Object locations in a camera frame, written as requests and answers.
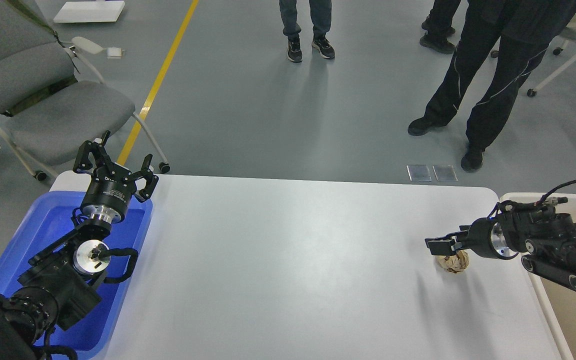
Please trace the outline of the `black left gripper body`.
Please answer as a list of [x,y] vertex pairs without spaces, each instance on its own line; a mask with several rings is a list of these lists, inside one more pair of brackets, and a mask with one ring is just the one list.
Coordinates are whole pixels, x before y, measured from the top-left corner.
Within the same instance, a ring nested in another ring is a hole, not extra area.
[[125,167],[94,169],[80,206],[82,214],[89,219],[99,219],[109,224],[121,223],[137,191],[135,180],[125,182],[130,174],[131,171]]

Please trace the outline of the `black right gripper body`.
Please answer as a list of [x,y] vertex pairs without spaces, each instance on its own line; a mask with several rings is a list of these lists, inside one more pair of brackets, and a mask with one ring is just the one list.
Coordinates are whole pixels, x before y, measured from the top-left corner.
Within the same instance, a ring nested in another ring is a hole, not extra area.
[[500,223],[490,218],[479,218],[471,224],[466,235],[466,248],[489,259],[512,260],[519,255],[507,243]]

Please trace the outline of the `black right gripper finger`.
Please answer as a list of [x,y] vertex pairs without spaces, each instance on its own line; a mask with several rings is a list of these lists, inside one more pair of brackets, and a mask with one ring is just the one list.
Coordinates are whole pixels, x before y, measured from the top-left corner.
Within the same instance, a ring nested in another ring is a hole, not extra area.
[[469,249],[464,242],[455,239],[426,239],[426,247],[434,256],[455,256],[457,251]]
[[471,227],[470,225],[460,225],[458,231],[454,231],[439,237],[426,237],[423,241],[425,242],[426,245],[430,243],[441,243],[441,242],[460,243],[466,239],[470,227]]

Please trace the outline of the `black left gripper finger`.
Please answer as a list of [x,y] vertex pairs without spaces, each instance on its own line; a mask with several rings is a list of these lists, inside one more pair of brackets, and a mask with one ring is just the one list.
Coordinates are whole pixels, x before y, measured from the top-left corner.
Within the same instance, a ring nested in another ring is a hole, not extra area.
[[110,179],[113,175],[114,162],[105,149],[106,142],[110,136],[111,132],[105,131],[101,139],[84,141],[78,148],[73,172],[76,174],[89,174],[95,179]]
[[[152,160],[153,155],[149,153],[144,157],[141,169],[128,174],[128,193],[135,196],[140,203],[144,203],[152,197],[159,181],[159,177],[151,170]],[[138,189],[137,181],[142,179],[145,180],[145,185]]]

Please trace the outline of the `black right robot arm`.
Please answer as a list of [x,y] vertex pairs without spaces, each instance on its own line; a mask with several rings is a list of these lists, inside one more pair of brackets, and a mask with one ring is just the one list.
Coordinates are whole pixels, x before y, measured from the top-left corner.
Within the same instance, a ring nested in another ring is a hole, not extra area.
[[489,259],[520,256],[526,271],[576,292],[576,222],[571,214],[557,212],[569,199],[554,192],[535,202],[500,201],[484,218],[443,237],[426,238],[426,247],[434,256],[467,249]]

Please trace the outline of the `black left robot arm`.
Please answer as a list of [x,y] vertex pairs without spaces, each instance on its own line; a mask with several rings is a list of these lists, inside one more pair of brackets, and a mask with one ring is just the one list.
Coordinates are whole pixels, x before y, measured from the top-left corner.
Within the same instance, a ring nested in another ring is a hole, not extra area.
[[0,360],[50,360],[55,354],[76,360],[72,347],[51,344],[56,328],[68,330],[84,319],[102,301],[100,285],[133,275],[137,249],[110,248],[105,239],[126,218],[132,198],[151,198],[159,178],[150,153],[138,171],[112,161],[105,150],[109,137],[106,131],[78,148],[73,171],[91,180],[71,214],[73,230],[29,259],[30,268],[18,277],[20,289],[0,294]]

